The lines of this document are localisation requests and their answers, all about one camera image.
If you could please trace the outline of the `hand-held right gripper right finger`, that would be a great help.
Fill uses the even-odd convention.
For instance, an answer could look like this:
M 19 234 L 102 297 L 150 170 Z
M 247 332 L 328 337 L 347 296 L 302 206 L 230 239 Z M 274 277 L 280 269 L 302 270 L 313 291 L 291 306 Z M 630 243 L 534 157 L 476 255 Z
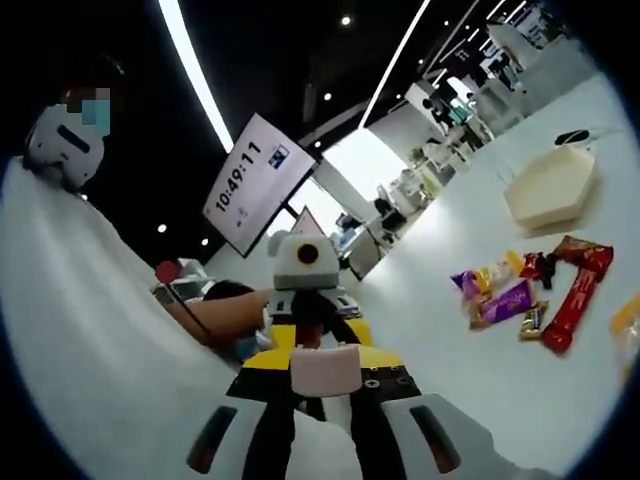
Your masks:
M 436 393 L 421 392 L 403 362 L 361 346 L 363 386 L 350 394 L 350 433 L 364 479 L 506 479 L 491 433 Z

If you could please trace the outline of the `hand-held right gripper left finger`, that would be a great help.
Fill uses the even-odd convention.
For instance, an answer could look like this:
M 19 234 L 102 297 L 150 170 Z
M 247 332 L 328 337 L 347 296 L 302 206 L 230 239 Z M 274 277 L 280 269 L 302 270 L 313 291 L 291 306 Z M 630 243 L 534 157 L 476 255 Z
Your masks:
M 195 438 L 186 463 L 212 479 L 283 479 L 295 438 L 291 351 L 249 358 Z

